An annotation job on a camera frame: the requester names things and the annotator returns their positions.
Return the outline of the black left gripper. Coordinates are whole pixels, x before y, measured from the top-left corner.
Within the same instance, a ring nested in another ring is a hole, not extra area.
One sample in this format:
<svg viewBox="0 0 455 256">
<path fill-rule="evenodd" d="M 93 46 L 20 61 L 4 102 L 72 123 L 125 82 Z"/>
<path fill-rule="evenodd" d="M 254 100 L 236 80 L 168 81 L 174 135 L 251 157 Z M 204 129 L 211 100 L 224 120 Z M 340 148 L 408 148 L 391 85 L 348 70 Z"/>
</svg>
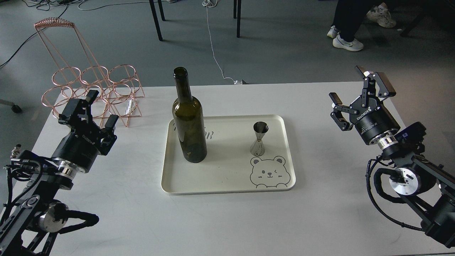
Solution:
<svg viewBox="0 0 455 256">
<path fill-rule="evenodd" d="M 53 162 L 67 161 L 77 165 L 82 172 L 89 172 L 98 155 L 107 155 L 117 140 L 114 134 L 118 115 L 111 114 L 100 129 L 93 122 L 91 105 L 99 91 L 90 90 L 85 98 L 71 98 L 63 112 L 59 114 L 58 123 L 70 127 L 55 149 Z"/>
</svg>

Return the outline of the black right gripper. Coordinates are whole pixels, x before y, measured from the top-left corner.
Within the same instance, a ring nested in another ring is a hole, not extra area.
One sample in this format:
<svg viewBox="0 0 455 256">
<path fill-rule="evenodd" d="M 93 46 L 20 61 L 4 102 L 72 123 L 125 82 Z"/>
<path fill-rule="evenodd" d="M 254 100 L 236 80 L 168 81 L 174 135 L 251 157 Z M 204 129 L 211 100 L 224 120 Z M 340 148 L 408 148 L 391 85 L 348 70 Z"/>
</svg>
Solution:
<svg viewBox="0 0 455 256">
<path fill-rule="evenodd" d="M 355 69 L 364 79 L 364 86 L 360 96 L 361 108 L 356 110 L 343 105 L 338 94 L 331 92 L 329 93 L 329 97 L 333 102 L 331 117 L 342 131 L 351 130 L 354 126 L 362 141 L 366 145 L 372 145 L 375 144 L 374 138 L 386 132 L 396 134 L 400 126 L 382 101 L 370 101 L 371 105 L 368 106 L 368 98 L 394 97 L 396 96 L 396 91 L 385 73 L 367 71 L 360 65 L 356 65 Z M 343 112 L 350 114 L 351 123 L 343 117 Z"/>
</svg>

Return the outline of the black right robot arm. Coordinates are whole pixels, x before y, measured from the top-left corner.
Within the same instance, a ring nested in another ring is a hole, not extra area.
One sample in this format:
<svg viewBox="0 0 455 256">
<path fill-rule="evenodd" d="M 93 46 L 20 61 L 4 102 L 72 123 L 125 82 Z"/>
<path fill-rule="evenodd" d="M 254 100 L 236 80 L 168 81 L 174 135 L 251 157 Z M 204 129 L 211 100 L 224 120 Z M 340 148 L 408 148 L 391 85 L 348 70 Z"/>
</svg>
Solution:
<svg viewBox="0 0 455 256">
<path fill-rule="evenodd" d="M 423 156 L 426 128 L 416 122 L 400 130 L 400 126 L 385 107 L 384 101 L 396 95 L 387 76 L 382 72 L 356 70 L 362 76 L 361 94 L 349 105 L 343 105 L 335 92 L 331 118 L 340 130 L 355 128 L 367 145 L 377 144 L 382 154 L 367 164 L 366 186 L 374 207 L 391 222 L 427 236 L 445 245 L 455 243 L 454 177 Z M 399 222 L 386 214 L 375 201 L 371 186 L 383 199 L 407 204 L 421 218 L 421 226 Z"/>
</svg>

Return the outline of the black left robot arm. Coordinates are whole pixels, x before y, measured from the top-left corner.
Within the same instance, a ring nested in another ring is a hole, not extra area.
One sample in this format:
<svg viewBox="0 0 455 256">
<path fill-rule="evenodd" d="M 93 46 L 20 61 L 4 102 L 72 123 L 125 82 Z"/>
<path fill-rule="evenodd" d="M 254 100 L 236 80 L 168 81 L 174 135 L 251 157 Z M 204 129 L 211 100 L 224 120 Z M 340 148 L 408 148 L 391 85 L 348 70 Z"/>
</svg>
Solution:
<svg viewBox="0 0 455 256">
<path fill-rule="evenodd" d="M 98 155 L 107 155 L 114 145 L 118 115 L 109 116 L 104 128 L 93 121 L 91 106 L 99 94 L 90 90 L 85 98 L 71 98 L 59 115 L 70 128 L 51 158 L 31 151 L 12 152 L 6 165 L 9 198 L 1 218 L 2 256 L 48 256 L 57 235 L 98 223 L 99 217 L 70 210 L 55 199 L 58 190 L 70 190 L 77 173 L 88 173 Z M 12 199 L 12 179 L 26 181 L 24 190 Z"/>
</svg>

